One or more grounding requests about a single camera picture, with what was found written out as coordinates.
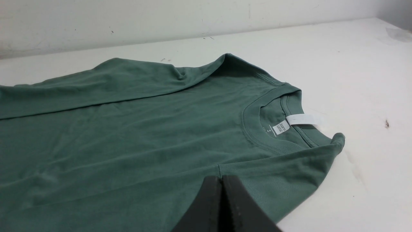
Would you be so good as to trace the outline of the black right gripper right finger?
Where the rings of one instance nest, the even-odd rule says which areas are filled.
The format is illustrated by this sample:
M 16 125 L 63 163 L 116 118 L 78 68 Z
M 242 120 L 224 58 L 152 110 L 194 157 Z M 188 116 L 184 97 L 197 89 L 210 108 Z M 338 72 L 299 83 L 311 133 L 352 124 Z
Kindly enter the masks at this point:
M 281 231 L 254 201 L 237 176 L 224 175 L 221 183 L 222 232 Z

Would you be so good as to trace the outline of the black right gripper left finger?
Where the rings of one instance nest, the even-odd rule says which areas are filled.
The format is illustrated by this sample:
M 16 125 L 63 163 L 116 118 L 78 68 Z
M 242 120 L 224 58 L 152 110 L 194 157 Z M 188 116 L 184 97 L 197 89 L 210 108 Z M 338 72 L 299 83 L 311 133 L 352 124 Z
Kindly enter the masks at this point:
M 222 184 L 217 176 L 204 178 L 188 210 L 172 229 L 173 232 L 218 232 Z

